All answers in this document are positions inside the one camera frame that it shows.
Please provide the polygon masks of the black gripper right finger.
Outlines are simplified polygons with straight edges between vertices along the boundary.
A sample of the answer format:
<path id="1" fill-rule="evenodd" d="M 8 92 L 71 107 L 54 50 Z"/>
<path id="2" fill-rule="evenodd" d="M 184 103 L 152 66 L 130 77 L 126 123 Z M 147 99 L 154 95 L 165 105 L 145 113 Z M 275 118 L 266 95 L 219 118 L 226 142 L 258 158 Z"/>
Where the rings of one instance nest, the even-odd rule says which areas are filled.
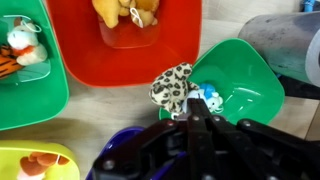
<path id="1" fill-rule="evenodd" d="M 266 159 L 248 135 L 219 115 L 212 115 L 208 125 L 218 158 L 219 180 L 265 180 Z"/>

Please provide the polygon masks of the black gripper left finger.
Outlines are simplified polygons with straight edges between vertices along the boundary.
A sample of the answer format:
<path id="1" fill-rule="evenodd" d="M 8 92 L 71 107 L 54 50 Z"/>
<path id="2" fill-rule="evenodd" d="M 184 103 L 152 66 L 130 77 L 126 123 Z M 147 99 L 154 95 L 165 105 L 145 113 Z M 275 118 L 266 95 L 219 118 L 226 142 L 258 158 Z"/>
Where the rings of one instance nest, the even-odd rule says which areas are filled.
<path id="1" fill-rule="evenodd" d="M 192 180 L 216 180 L 211 113 L 202 99 L 188 100 L 188 154 Z"/>

